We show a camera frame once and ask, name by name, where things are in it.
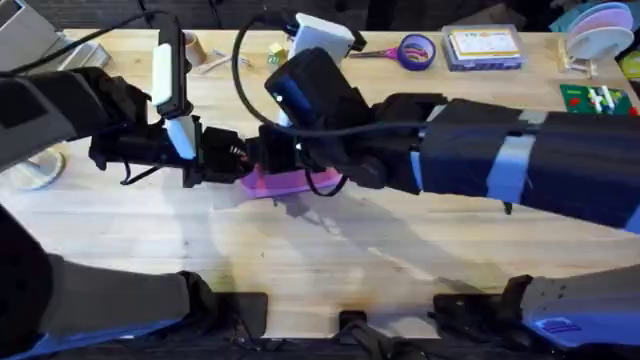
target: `gray padding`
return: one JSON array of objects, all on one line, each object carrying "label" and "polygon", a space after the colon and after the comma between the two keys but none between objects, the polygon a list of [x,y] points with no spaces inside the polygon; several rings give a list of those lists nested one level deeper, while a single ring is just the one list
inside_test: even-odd
[{"label": "gray padding", "polygon": [[49,255],[53,296],[40,331],[56,337],[181,319],[189,312],[182,276],[99,269]]},{"label": "gray padding", "polygon": [[560,279],[537,277],[521,308],[525,325],[560,346],[640,345],[640,265]]}]

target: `black cable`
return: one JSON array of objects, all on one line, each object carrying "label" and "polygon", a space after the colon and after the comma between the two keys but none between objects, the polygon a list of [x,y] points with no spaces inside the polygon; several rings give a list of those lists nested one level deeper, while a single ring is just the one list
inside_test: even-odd
[{"label": "black cable", "polygon": [[10,70],[10,71],[0,72],[0,77],[15,77],[18,74],[21,74],[21,73],[24,73],[26,71],[35,69],[38,66],[42,66],[42,65],[44,65],[44,64],[46,64],[46,63],[48,63],[48,62],[60,57],[60,56],[68,53],[69,51],[77,48],[78,46],[80,46],[80,45],[82,45],[82,44],[84,44],[86,42],[89,42],[89,41],[91,41],[91,40],[93,40],[93,39],[95,39],[95,38],[97,38],[99,36],[102,36],[102,35],[110,32],[110,31],[113,31],[115,29],[122,28],[122,27],[124,27],[124,26],[126,26],[126,25],[128,25],[128,24],[130,24],[130,23],[132,23],[132,22],[134,22],[134,21],[136,21],[138,19],[140,19],[140,18],[146,18],[146,17],[148,17],[150,15],[166,15],[166,16],[170,16],[170,17],[175,19],[176,23],[179,26],[178,17],[176,17],[174,14],[171,14],[171,13],[169,13],[167,11],[164,11],[164,10],[149,10],[149,11],[145,11],[144,13],[137,14],[137,15],[134,15],[134,16],[132,16],[130,18],[122,20],[121,22],[119,22],[119,23],[117,23],[115,25],[112,25],[112,26],[110,26],[108,28],[92,32],[91,34],[86,35],[86,36],[80,38],[79,40],[76,40],[76,41],[72,42],[71,44],[63,47],[62,49],[60,49],[58,51],[55,51],[52,54],[47,55],[47,56],[45,56],[45,57],[43,57],[41,59],[33,61],[33,62],[29,63],[29,64],[25,64],[25,65],[19,66],[19,67],[15,68],[13,70]]},{"label": "black cable", "polygon": [[147,170],[141,172],[140,174],[134,176],[132,179],[129,179],[129,176],[131,176],[131,168],[129,167],[129,163],[127,161],[124,162],[124,168],[126,171],[126,177],[124,180],[120,181],[120,185],[122,186],[127,186],[127,185],[132,185],[137,183],[138,181],[146,178],[147,176],[153,174],[154,172],[162,169],[161,166],[152,166],[150,168],[148,168]]},{"label": "black cable", "polygon": [[244,88],[242,87],[242,82],[240,81],[240,73],[238,70],[238,59],[240,56],[240,45],[242,44],[242,40],[246,35],[247,31],[251,26],[257,22],[263,21],[263,14],[257,14],[253,16],[247,24],[245,24],[238,31],[238,35],[236,36],[236,40],[233,43],[233,52],[231,54],[231,75],[233,76],[233,85],[236,88],[236,92],[238,93],[238,97],[240,97],[240,101],[244,105],[244,107],[253,115],[258,121],[262,124],[267,125],[277,131],[285,133],[290,136],[300,136],[307,138],[329,138],[329,137],[338,137],[338,136],[347,136],[360,134],[364,132],[371,131],[382,131],[382,130],[397,130],[397,129],[424,129],[428,127],[428,124],[425,123],[375,123],[369,125],[355,126],[347,129],[341,130],[301,130],[285,127],[282,125],[278,125],[272,120],[269,120],[267,117],[262,115],[260,111],[258,111],[247,98],[247,95],[244,92]]},{"label": "black cable", "polygon": [[313,178],[311,177],[311,171],[309,169],[304,170],[304,177],[307,180],[307,185],[309,185],[309,189],[311,189],[311,192],[314,193],[315,195],[322,196],[322,197],[336,196],[340,192],[340,190],[342,190],[342,188],[344,187],[344,185],[347,183],[347,180],[348,180],[347,177],[343,175],[340,178],[340,181],[338,182],[338,184],[336,184],[336,186],[333,189],[331,189],[331,191],[329,191],[328,193],[321,193],[316,187],[316,184],[313,182]]},{"label": "black cable", "polygon": [[224,29],[224,27],[222,26],[222,18],[220,17],[220,13],[218,13],[218,8],[213,3],[213,0],[207,0],[207,2],[209,3],[209,9],[211,9],[211,13],[213,17],[216,18],[218,22],[218,29]]},{"label": "black cable", "polygon": [[[144,13],[147,11],[147,7],[144,5],[144,0],[136,0],[136,3],[138,4],[138,9],[140,9],[140,13]],[[149,21],[148,18],[144,18],[144,21],[147,23],[147,27],[151,29],[152,28],[151,21]]]}]

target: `pink object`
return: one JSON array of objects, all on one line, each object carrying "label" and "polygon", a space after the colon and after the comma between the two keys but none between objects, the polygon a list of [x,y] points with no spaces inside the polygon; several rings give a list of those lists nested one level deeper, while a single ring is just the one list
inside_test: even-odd
[{"label": "pink object", "polygon": [[[342,175],[334,169],[329,169],[322,173],[312,174],[311,178],[317,188],[335,186]],[[263,174],[259,167],[241,180],[242,187],[249,196],[263,198],[291,194],[309,190],[304,170],[267,175]]]},{"label": "pink object", "polygon": [[579,24],[576,24],[569,32],[567,42],[582,33],[602,27],[621,27],[626,30],[631,30],[633,27],[633,16],[625,9],[602,10],[585,18]]}]

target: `wooden tabletop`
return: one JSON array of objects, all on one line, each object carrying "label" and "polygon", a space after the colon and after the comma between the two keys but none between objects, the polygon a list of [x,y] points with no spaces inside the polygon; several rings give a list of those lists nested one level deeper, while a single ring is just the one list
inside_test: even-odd
[{"label": "wooden tabletop", "polygon": [[[74,37],[86,30],[70,30]],[[233,31],[198,31],[205,48],[230,52]],[[396,45],[402,33],[366,33],[367,49]],[[441,37],[427,33],[440,44]],[[452,73],[442,54],[424,72],[392,60],[346,59],[342,70],[373,104],[394,92],[434,92],[495,104],[563,110],[561,83],[630,90],[613,61],[592,81],[557,70],[554,34],[521,34],[522,70]],[[267,47],[279,32],[251,32],[242,53],[249,98],[273,118],[263,84]],[[156,32],[114,31],[100,38],[113,56],[106,70],[150,90]],[[229,65],[188,76],[188,96],[207,125],[250,136],[257,121],[243,108]],[[640,103],[635,95],[632,102]],[[6,181],[0,200],[51,252],[67,259],[147,273],[197,271],[214,290],[265,291],[267,335],[320,337],[335,332],[341,309],[363,309],[392,334],[433,336],[425,312],[442,292],[500,292],[510,277],[569,276],[635,264],[640,240],[629,233],[497,201],[367,190],[353,184],[337,197],[304,193],[249,200],[236,185],[181,188],[181,173],[162,170],[134,186],[118,184],[121,165],[102,173],[88,140],[62,144],[68,159],[47,190],[19,192]]]}]

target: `black strap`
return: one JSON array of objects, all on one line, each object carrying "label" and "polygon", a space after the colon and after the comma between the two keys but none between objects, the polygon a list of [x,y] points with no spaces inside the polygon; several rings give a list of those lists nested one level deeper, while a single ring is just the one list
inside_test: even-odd
[{"label": "black strap", "polygon": [[342,176],[338,184],[331,191],[329,191],[328,193],[321,193],[316,187],[316,184],[313,183],[313,178],[311,177],[310,170],[308,169],[304,170],[304,177],[307,179],[307,185],[309,185],[309,189],[311,189],[311,192],[322,197],[332,197],[337,195],[340,192],[340,190],[342,190],[342,188],[344,187],[344,185],[347,183],[347,180],[348,180],[346,176]]},{"label": "black strap", "polygon": [[124,175],[124,180],[120,181],[120,185],[122,185],[122,186],[135,184],[139,180],[142,180],[142,179],[146,178],[147,176],[153,174],[154,172],[162,169],[161,166],[152,166],[152,167],[148,168],[147,170],[141,172],[140,174],[134,176],[132,179],[129,179],[129,177],[131,177],[131,167],[129,166],[129,162],[128,161],[123,161],[123,164],[124,164],[125,175]]}]

